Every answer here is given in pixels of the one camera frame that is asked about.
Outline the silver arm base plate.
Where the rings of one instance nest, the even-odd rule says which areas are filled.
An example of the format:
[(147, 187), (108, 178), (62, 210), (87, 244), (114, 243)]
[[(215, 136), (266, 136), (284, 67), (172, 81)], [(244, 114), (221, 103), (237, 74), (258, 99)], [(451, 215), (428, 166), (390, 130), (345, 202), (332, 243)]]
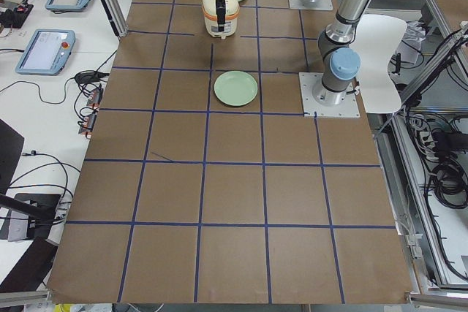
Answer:
[(322, 73), (300, 72), (303, 115), (317, 118), (359, 118), (360, 112), (352, 83), (342, 92), (327, 91), (322, 85)]

